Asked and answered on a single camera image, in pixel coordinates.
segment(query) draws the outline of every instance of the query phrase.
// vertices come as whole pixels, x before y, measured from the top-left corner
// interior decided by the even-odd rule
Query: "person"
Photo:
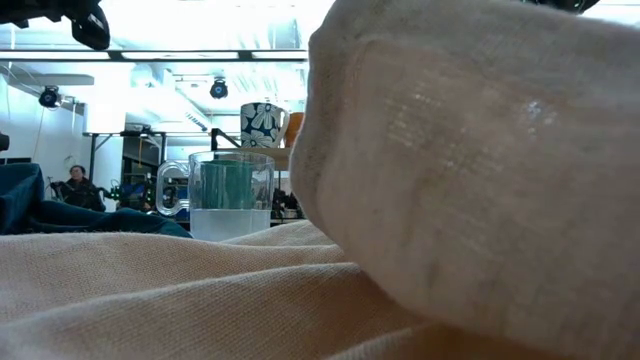
[[[85,209],[104,212],[105,206],[100,199],[98,188],[85,177],[87,171],[82,165],[74,165],[69,170],[71,178],[59,183],[63,201]]]

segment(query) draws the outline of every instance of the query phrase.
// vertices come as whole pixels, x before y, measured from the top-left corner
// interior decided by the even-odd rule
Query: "beige fabric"
[[[2,238],[0,359],[640,358],[639,39],[338,1],[292,159],[322,232]]]
[[[640,34],[505,1],[338,1],[292,159],[305,212],[409,309],[640,358]]]
[[[0,289],[3,360],[547,359],[409,313],[309,223],[4,237]]]

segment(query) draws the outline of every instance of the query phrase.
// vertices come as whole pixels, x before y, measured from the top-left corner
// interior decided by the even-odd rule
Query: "blue fabric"
[[[130,209],[100,213],[44,199],[37,164],[0,166],[0,234],[135,232],[190,238],[180,225]]]

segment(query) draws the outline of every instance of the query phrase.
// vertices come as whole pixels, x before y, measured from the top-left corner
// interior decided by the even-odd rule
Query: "orange cup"
[[[289,117],[289,126],[287,132],[284,133],[284,147],[292,147],[296,142],[298,132],[302,127],[302,121],[304,119],[304,113],[292,113]]]

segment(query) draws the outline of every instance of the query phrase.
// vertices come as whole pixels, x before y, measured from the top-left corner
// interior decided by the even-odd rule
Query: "glass handle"
[[[189,209],[189,199],[179,199],[176,204],[167,208],[164,206],[164,179],[165,173],[170,170],[178,170],[186,178],[189,177],[189,167],[177,161],[167,161],[158,168],[158,182],[156,184],[156,208],[158,212],[165,216],[176,215],[182,209]]]

